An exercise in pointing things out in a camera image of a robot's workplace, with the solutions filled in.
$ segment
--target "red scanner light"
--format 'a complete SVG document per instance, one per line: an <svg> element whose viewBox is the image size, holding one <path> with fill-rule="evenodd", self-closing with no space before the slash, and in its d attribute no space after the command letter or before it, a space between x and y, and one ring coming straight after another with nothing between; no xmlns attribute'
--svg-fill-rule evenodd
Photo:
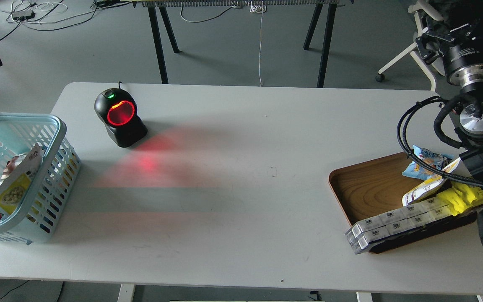
<svg viewBox="0 0 483 302"><path fill-rule="evenodd" d="M107 121L113 126L123 126L132 120L135 105L129 101L121 101L111 106L107 112Z"/></svg>

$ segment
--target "wooden tray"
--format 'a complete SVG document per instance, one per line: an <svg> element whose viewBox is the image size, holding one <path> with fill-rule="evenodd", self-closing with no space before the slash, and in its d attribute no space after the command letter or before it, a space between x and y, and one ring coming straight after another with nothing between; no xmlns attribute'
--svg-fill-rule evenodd
<svg viewBox="0 0 483 302"><path fill-rule="evenodd" d="M396 153L337 169L329 174L331 190L337 197L350 226L359 220L402 207L403 195L422 182L402 176L410 162L411 159L404 153ZM370 249L370 252L381 253L470 224L475 220L475 212L466 216L451 216L421 232L384 241Z"/></svg>

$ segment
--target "wood grain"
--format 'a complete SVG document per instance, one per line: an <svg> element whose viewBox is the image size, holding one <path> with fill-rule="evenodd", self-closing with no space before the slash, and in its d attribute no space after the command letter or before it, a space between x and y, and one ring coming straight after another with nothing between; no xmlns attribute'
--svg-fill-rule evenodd
<svg viewBox="0 0 483 302"><path fill-rule="evenodd" d="M402 196L422 182L402 176L410 162L405 153L396 153L329 174L329 185L350 225L402 207Z"/></svg>

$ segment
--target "yellow package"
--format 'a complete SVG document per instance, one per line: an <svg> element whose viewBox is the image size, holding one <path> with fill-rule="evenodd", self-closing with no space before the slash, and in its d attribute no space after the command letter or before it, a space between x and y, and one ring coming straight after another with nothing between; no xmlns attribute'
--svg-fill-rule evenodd
<svg viewBox="0 0 483 302"><path fill-rule="evenodd" d="M6 214L12 214L25 195L25 191L31 185L31 180L25 174L21 174L0 195L0 210Z"/></svg>
<svg viewBox="0 0 483 302"><path fill-rule="evenodd" d="M469 208L483 205L483 189L458 182L451 183L452 187L438 193L437 197L449 205L453 216L462 214Z"/></svg>
<svg viewBox="0 0 483 302"><path fill-rule="evenodd" d="M43 154L40 145L35 144L0 184L0 211L4 216L12 214L20 204L42 163Z"/></svg>

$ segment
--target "gray floor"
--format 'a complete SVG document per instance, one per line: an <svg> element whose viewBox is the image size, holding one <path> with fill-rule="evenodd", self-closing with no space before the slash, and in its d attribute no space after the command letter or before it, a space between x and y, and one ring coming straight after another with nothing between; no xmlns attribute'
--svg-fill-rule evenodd
<svg viewBox="0 0 483 302"><path fill-rule="evenodd" d="M87 11L90 2L66 0L68 12L54 20ZM374 76L411 43L414 24L399 1L356 1L337 11L326 88L429 89L429 81L410 57L388 70L387 81ZM0 0L8 10L10 0ZM223 8L188 8L186 18L203 19ZM312 6L270 6L262 20L261 74L264 86L316 86L323 24L312 49L302 49ZM169 50L163 26L165 59L171 84L258 86L260 15L248 8L230 10L206 23L186 23L178 8L169 8L178 46ZM0 12L0 37L13 29ZM43 25L43 29L53 28ZM0 42L0 112L49 113L70 82L160 83L148 14L125 6L98 13L69 29L36 32L18 28ZM438 78L437 92L446 98L458 88ZM92 106L93 100L84 99ZM0 297L22 281L0 280ZM30 281L2 301L55 301L61 282ZM65 283L61 301L115 301L119 285ZM134 301L169 300L311 300L307 291L201 289L139 286ZM326 301L356 301L355 293L323 292ZM476 297L374 294L375 302L477 301Z"/></svg>

